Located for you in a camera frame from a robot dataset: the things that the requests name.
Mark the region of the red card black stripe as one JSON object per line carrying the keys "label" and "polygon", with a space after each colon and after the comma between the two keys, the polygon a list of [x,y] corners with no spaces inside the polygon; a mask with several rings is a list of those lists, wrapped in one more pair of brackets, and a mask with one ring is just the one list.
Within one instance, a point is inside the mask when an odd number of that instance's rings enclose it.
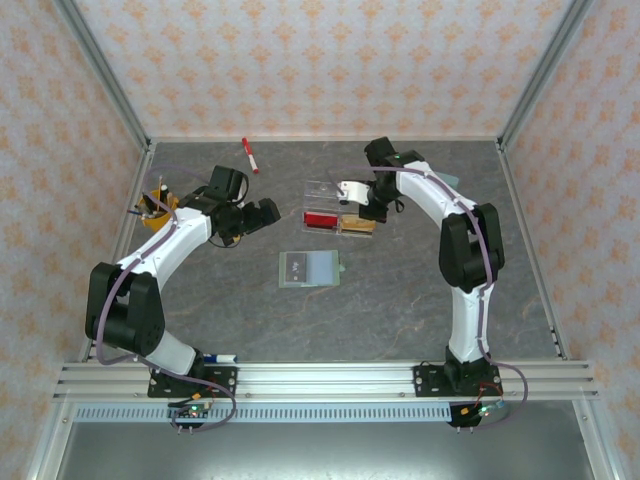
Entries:
{"label": "red card black stripe", "polygon": [[303,224],[308,229],[333,231],[338,227],[339,217],[336,214],[307,211],[303,214]]}

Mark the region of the clear plastic tray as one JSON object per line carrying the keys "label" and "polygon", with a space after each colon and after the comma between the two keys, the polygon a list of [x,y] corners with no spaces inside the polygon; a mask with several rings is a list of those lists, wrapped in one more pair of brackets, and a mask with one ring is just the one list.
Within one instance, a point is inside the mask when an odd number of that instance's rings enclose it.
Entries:
{"label": "clear plastic tray", "polygon": [[305,283],[301,284],[284,282],[286,252],[281,252],[279,254],[280,288],[334,287],[340,285],[342,266],[340,264],[339,253],[337,250],[287,252],[304,252],[307,254],[307,279]]}

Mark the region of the clear acrylic card organizer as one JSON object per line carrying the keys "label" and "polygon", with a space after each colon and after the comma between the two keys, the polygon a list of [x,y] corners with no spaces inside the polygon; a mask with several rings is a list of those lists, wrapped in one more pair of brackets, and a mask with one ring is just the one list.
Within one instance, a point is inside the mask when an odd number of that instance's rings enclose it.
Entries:
{"label": "clear acrylic card organizer", "polygon": [[[331,182],[307,181],[304,190],[302,225],[308,232],[335,234],[353,237],[371,237],[360,235],[344,235],[340,233],[340,220],[343,215],[353,214],[359,216],[359,206],[356,203],[341,204],[336,197],[337,188]],[[303,214],[307,211],[336,214],[339,217],[338,227],[333,231],[308,229],[303,224]]]}

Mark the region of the red whiteboard marker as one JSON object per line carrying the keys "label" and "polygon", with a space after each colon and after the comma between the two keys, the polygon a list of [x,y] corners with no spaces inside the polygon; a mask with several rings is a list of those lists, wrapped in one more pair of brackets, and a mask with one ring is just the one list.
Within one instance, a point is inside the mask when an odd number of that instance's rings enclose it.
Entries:
{"label": "red whiteboard marker", "polygon": [[259,174],[260,170],[259,170],[259,167],[258,167],[257,162],[255,160],[255,157],[254,157],[254,154],[253,154],[253,151],[252,151],[252,148],[251,148],[251,145],[250,145],[250,142],[249,142],[248,138],[247,137],[243,137],[241,141],[242,141],[242,145],[243,145],[243,148],[245,150],[245,153],[246,153],[246,155],[248,157],[252,173],[253,174]]}

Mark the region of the yellow pen cup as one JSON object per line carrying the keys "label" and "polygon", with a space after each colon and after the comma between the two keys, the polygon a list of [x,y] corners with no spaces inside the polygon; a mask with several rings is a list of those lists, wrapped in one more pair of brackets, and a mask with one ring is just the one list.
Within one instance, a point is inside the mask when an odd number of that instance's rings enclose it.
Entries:
{"label": "yellow pen cup", "polygon": [[151,196],[143,195],[135,206],[135,210],[143,213],[140,216],[142,225],[153,232],[157,232],[168,222],[170,214],[166,210],[159,208],[152,201],[152,198],[156,199],[156,190],[151,191]]}

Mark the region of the left controller board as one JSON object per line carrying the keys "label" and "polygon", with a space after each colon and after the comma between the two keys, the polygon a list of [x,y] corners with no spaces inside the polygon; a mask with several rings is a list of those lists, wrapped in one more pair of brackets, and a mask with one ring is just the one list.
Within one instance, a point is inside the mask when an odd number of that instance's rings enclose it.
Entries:
{"label": "left controller board", "polygon": [[195,401],[186,399],[169,403],[167,407],[170,424],[178,433],[193,433],[204,426],[212,406],[213,402],[211,400]]}

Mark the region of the controller board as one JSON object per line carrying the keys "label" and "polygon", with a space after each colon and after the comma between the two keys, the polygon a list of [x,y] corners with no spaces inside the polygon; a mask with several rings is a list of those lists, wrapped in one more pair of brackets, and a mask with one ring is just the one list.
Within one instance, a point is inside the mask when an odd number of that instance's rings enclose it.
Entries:
{"label": "controller board", "polygon": [[454,402],[450,406],[451,418],[448,425],[460,432],[473,432],[481,423],[505,408],[504,400],[490,402]]}
{"label": "controller board", "polygon": [[170,424],[178,433],[193,433],[204,426],[212,406],[213,402],[211,400],[195,401],[186,399],[169,403],[167,407]]}

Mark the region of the right controller board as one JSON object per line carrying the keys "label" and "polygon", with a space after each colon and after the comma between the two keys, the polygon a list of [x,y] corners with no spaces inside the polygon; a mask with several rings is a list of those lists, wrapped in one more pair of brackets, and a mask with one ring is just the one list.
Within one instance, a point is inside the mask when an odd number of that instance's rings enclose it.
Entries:
{"label": "right controller board", "polygon": [[460,432],[473,432],[481,423],[505,408],[504,400],[490,402],[454,402],[450,406],[451,418],[448,425]]}

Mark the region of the grey metal panel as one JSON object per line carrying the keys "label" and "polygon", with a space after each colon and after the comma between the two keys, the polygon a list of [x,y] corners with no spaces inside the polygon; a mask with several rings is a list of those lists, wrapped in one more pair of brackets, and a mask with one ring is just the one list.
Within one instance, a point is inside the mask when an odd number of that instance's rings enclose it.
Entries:
{"label": "grey metal panel", "polygon": [[580,433],[515,421],[457,434],[444,424],[80,423],[57,480],[594,480]]}

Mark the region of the aluminium side rail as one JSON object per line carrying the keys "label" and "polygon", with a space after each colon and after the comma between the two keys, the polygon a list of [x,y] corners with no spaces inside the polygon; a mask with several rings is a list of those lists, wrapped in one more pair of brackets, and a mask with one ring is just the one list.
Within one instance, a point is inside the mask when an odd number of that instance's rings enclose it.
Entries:
{"label": "aluminium side rail", "polygon": [[117,260],[124,257],[128,251],[133,235],[133,230],[136,224],[136,220],[133,219],[132,214],[128,213],[128,210],[136,203],[136,200],[139,197],[144,176],[153,161],[154,151],[155,145],[153,143],[150,143],[149,145],[144,146],[140,152],[137,167],[131,177],[128,193],[123,203],[122,213],[117,225],[113,248],[111,249],[111,253],[108,257],[109,263],[115,263]]}
{"label": "aluminium side rail", "polygon": [[562,361],[568,361],[571,359],[571,354],[567,346],[562,325],[557,319],[555,307],[553,305],[549,289],[547,288],[545,282],[545,276],[541,269],[533,238],[531,236],[531,232],[527,223],[523,203],[520,199],[520,195],[518,193],[517,185],[515,182],[515,177],[509,164],[506,146],[503,144],[500,137],[496,139],[495,145],[502,171],[511,195],[512,203],[514,205],[514,210],[523,236],[527,255],[529,257],[529,261],[533,270],[533,275],[536,281],[541,303],[545,312],[547,323],[549,325],[549,331],[554,341],[556,355]]}

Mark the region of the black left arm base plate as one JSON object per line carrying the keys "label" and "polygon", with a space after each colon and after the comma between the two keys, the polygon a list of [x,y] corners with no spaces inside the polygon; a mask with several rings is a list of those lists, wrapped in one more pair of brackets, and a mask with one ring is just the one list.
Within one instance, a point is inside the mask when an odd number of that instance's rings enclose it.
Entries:
{"label": "black left arm base plate", "polygon": [[[188,376],[209,383],[215,383],[236,393],[238,368],[229,365],[203,364],[194,367]],[[202,397],[228,398],[229,395],[220,391],[218,387],[212,388],[210,385],[203,385],[177,379],[165,373],[150,371],[150,380],[147,389],[147,396],[150,398],[186,399],[198,393]]]}

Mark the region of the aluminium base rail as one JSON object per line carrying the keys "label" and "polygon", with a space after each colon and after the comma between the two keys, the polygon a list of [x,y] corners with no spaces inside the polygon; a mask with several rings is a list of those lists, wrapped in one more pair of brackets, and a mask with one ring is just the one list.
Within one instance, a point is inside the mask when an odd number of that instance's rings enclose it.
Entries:
{"label": "aluminium base rail", "polygon": [[[237,365],[235,396],[240,402],[408,402],[415,399],[412,368],[418,362],[303,362]],[[432,401],[474,401],[503,398],[518,401],[524,394],[537,400],[598,400],[604,388],[586,361],[524,360],[513,363],[520,372],[501,368],[500,396],[427,397]],[[62,367],[53,399],[76,402],[128,402],[147,398],[148,369],[135,363],[102,366],[96,362]]]}

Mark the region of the aluminium frame post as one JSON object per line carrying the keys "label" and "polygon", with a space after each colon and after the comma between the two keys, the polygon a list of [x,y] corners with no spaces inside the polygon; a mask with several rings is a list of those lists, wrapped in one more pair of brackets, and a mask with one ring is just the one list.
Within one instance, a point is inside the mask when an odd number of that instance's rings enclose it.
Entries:
{"label": "aluminium frame post", "polygon": [[150,137],[147,135],[142,122],[136,114],[121,83],[117,79],[106,54],[91,31],[76,0],[52,0],[52,2],[78,42],[84,57],[92,67],[107,96],[115,106],[127,131],[139,147],[147,149],[150,145]]}
{"label": "aluminium frame post", "polygon": [[508,146],[516,139],[517,134],[534,108],[546,83],[554,73],[593,2],[594,0],[571,0],[566,13],[544,49],[523,93],[509,116],[504,130],[496,138],[499,152],[506,152]]}

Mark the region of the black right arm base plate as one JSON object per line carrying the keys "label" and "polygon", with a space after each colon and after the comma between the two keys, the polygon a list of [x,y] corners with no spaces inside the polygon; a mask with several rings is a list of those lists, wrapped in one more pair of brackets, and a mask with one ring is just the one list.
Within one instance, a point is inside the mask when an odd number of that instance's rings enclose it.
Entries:
{"label": "black right arm base plate", "polygon": [[478,397],[480,394],[500,396],[501,381],[496,381],[498,369],[489,366],[484,371],[461,374],[448,365],[418,364],[412,368],[417,397]]}

